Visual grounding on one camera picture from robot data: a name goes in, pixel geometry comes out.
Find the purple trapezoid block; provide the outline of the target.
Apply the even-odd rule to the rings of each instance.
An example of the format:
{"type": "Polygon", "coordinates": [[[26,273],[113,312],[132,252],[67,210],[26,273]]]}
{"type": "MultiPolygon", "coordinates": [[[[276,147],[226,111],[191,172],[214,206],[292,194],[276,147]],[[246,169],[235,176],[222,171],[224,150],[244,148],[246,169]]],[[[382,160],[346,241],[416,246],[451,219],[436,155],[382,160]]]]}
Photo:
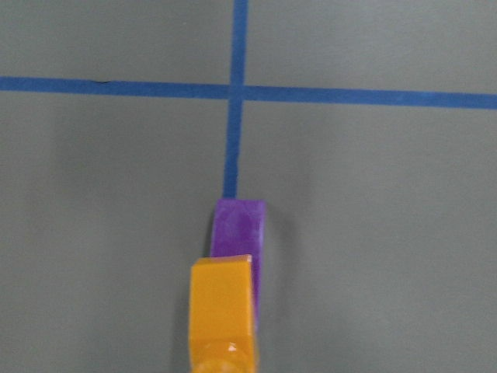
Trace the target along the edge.
{"type": "Polygon", "coordinates": [[[210,255],[252,257],[255,324],[259,324],[266,202],[221,198],[214,209],[210,255]]]}

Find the orange trapezoid block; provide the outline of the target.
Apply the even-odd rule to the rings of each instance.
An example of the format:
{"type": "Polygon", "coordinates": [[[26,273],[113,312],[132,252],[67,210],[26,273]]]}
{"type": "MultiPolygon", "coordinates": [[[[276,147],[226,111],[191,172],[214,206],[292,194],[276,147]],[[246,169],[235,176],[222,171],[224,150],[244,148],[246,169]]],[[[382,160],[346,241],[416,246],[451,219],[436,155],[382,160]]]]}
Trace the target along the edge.
{"type": "Polygon", "coordinates": [[[189,283],[191,372],[257,372],[250,255],[205,257],[189,283]]]}

